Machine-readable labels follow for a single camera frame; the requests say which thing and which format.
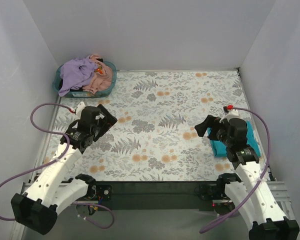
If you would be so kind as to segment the lilac t shirt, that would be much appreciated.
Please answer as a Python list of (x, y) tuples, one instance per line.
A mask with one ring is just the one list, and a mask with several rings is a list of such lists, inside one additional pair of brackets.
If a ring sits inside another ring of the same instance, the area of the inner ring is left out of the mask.
[(63, 83), (58, 91), (59, 96), (63, 97), (70, 90), (78, 90), (89, 85), (96, 69), (96, 63), (89, 57), (78, 57), (63, 64), (60, 68), (60, 77)]

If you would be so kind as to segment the pink t shirt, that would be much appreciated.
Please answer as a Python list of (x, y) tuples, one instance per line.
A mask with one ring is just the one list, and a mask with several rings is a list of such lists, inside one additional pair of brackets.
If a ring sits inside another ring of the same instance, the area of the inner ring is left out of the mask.
[(90, 83), (82, 88), (83, 91), (95, 94), (98, 91), (106, 90), (111, 85), (113, 71), (101, 59), (101, 57), (95, 54), (88, 57), (88, 60), (95, 63), (96, 69), (93, 71)]

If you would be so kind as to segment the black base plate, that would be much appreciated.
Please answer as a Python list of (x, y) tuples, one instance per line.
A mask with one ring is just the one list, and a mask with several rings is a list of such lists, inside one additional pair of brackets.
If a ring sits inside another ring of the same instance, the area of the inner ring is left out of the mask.
[(80, 203), (97, 203), (111, 210), (200, 210), (233, 206), (218, 181), (100, 181), (93, 198)]

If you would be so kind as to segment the floral table mat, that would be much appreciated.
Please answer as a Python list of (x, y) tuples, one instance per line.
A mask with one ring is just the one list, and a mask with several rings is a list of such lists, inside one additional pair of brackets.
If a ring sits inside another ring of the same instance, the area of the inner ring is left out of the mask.
[(252, 120), (236, 70), (119, 71), (109, 96), (83, 102), (103, 105), (117, 123), (87, 148), (66, 179), (82, 173), (98, 181), (214, 181), (234, 168), (214, 156), (195, 125), (208, 115), (222, 117), (226, 105)]

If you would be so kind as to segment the teal plastic laundry basket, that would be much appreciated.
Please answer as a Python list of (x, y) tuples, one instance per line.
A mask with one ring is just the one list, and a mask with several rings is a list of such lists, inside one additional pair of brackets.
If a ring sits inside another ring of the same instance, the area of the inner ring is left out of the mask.
[[(113, 88), (116, 85), (116, 81), (117, 81), (117, 70), (116, 67), (113, 63), (109, 62), (109, 61), (104, 61), (103, 62), (106, 66), (108, 66), (109, 68), (111, 68), (112, 70), (112, 81), (111, 81), (111, 85), (105, 89), (105, 90), (101, 90), (101, 91), (97, 91), (95, 94), (92, 94), (91, 92), (88, 91), (69, 91), (66, 95), (64, 95), (64, 98), (105, 98), (107, 96), (109, 96), (113, 90)], [(60, 77), (60, 73), (61, 73), (61, 67), (63, 65), (61, 65), (55, 72), (55, 77), (54, 80), (52, 82), (52, 89), (58, 94), (59, 90), (60, 90), (60, 86), (61, 86), (61, 82), (63, 81), (63, 79)]]

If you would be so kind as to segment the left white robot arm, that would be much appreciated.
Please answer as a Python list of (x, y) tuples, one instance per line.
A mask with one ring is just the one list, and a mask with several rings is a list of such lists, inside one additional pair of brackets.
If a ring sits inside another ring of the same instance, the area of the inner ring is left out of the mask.
[(99, 209), (101, 201), (111, 199), (112, 188), (98, 185), (90, 175), (75, 176), (67, 186), (59, 188), (65, 175), (85, 150), (97, 142), (117, 119), (103, 106), (86, 106), (80, 102), (70, 112), (77, 116), (62, 134), (55, 156), (24, 193), (11, 199), (15, 220), (31, 230), (45, 235), (55, 225), (58, 215), (72, 204)]

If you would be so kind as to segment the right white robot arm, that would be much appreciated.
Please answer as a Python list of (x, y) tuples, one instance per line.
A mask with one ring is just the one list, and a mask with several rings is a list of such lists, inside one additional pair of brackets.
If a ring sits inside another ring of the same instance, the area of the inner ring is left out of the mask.
[(295, 240), (300, 228), (296, 220), (289, 219), (279, 207), (268, 183), (263, 179), (265, 170), (255, 150), (248, 144), (247, 122), (238, 117), (219, 118), (208, 115), (196, 125), (199, 137), (207, 130), (208, 138), (226, 146), (226, 156), (232, 163), (235, 173), (220, 176), (216, 186), (217, 195), (229, 198), (235, 208), (222, 217), (200, 229), (204, 234), (224, 222), (235, 213), (240, 213), (247, 228), (250, 240)]

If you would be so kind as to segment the teal t shirt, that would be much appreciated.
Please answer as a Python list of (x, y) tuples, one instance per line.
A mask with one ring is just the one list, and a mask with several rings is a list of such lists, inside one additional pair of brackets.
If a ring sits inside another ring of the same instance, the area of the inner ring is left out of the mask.
[[(247, 143), (254, 149), (257, 156), (260, 158), (261, 153), (260, 153), (259, 145), (255, 139), (252, 124), (249, 121), (247, 121), (246, 123), (247, 123), (247, 135), (246, 135)], [(213, 154), (216, 158), (225, 158), (227, 156), (226, 146), (222, 142), (217, 140), (210, 140), (210, 145)]]

